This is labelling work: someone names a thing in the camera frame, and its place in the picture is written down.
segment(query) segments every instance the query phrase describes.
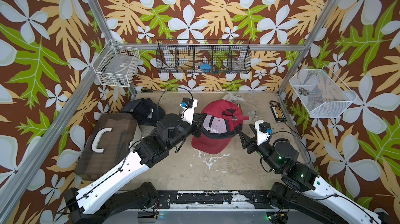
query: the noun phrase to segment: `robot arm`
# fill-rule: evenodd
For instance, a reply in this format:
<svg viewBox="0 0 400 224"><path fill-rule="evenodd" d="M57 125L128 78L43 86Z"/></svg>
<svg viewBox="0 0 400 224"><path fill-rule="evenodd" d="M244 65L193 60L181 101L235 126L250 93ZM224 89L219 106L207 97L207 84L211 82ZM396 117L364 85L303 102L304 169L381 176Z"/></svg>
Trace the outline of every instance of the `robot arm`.
<svg viewBox="0 0 400 224"><path fill-rule="evenodd" d="M257 121L250 127L256 137L249 138L239 133L242 146L250 154L257 151L272 171L282 175L282 181L288 186L276 182L268 197L273 206L293 208L306 212L323 223L389 223L386 214L365 209L352 201L307 165L297 161L296 151L287 139L277 139L273 145L269 124Z"/></svg>
<svg viewBox="0 0 400 224"><path fill-rule="evenodd" d="M157 122L152 133L143 138L133 150L129 150L119 164L90 185L70 190L66 203L72 215L77 215L76 219L81 220L92 218L101 210L107 212L107 215L103 215L105 218L109 217L110 211L104 209L104 204L121 187L167 157L169 150L180 142L183 144L189 135L200 137L199 128L204 115L194 114L196 106L196 99L184 98L180 105L183 110L180 116L173 113L165 115Z"/></svg>
<svg viewBox="0 0 400 224"><path fill-rule="evenodd" d="M166 158L169 150L184 143L189 135L201 136L204 114L194 114L197 100L184 98L181 115L167 114L157 122L152 133L143 138L127 157L102 177L82 188L67 191L67 207L74 224L102 223L106 218L129 208L151 208L158 199L158 193L151 183L121 194L115 194L155 164ZM250 124L255 137L239 133L242 146L251 154L257 151L271 171L282 175L276 182L267 200L277 208L293 208L302 211L320 222L328 224L373 223L388 224L387 215L369 211L330 186L307 165L297 161L299 155L287 139L269 141L273 135L269 123L257 121Z"/></svg>

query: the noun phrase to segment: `concrete floor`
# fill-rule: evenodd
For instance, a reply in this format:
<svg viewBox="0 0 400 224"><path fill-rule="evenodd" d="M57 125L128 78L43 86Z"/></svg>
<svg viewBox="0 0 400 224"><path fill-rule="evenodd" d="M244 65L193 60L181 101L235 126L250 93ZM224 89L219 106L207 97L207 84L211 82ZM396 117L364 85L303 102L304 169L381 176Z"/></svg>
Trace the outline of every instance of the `concrete floor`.
<svg viewBox="0 0 400 224"><path fill-rule="evenodd" d="M276 123L272 115L269 101L277 100L274 93L237 93L246 102L256 106L260 112L265 113L263 117L256 117L252 123L263 119L271 123L272 129L290 131L285 123ZM151 98L157 103L161 92L138 93L139 98ZM212 101L222 99L226 93L201 92L193 93L198 100L195 113ZM179 103L188 93L167 92L160 101L160 106L166 113L179 113ZM139 126L142 136L147 136L153 129L152 126ZM253 137L248 124L244 125L243 132ZM292 146L298 149L293 137L288 133L276 134L271 143L278 138L289 139ZM212 155L194 149L191 146L192 136L188 137L185 144L178 153L175 149L169 152L169 156L162 162L134 178L121 190L133 190L143 182L151 182L157 190L269 190L276 181L280 181L281 175L266 173L260 166L260 156L254 152L247 154L243 150L238 135L233 137L229 145L219 154ZM263 162L266 170L269 167Z"/></svg>

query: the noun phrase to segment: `cap brim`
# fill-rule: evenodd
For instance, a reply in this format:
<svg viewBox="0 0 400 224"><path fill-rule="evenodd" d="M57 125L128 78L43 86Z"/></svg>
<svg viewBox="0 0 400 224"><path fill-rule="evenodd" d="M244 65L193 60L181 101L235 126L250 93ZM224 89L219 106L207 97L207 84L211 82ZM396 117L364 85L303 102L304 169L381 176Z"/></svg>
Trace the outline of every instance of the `cap brim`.
<svg viewBox="0 0 400 224"><path fill-rule="evenodd" d="M217 154L226 148L232 138L233 137L216 140L208 138L204 134L202 134L200 138L193 136L192 147L208 154Z"/></svg>

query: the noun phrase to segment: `blue object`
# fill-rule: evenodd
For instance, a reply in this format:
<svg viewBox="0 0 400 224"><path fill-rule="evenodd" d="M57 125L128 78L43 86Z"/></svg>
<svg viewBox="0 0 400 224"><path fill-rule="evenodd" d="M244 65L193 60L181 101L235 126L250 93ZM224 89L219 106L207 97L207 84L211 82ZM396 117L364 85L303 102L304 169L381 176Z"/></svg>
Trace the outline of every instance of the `blue object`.
<svg viewBox="0 0 400 224"><path fill-rule="evenodd" d="M200 68L201 68L202 70L205 70L205 71L208 71L208 72L211 71L211 66L208 65L208 64L206 64L206 63L203 64L203 65L201 65Z"/></svg>

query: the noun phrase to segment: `black wire basket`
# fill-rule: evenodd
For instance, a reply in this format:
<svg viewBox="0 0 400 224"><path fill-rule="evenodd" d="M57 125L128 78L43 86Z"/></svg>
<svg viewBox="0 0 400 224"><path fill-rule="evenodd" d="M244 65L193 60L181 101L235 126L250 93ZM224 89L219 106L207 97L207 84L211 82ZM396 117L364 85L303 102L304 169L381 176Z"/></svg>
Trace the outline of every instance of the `black wire basket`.
<svg viewBox="0 0 400 224"><path fill-rule="evenodd" d="M237 41L239 44L232 44L229 40L208 39L207 41L210 43L179 44L176 39L158 39L158 72L199 74L247 74L250 72L252 55L249 40Z"/></svg>

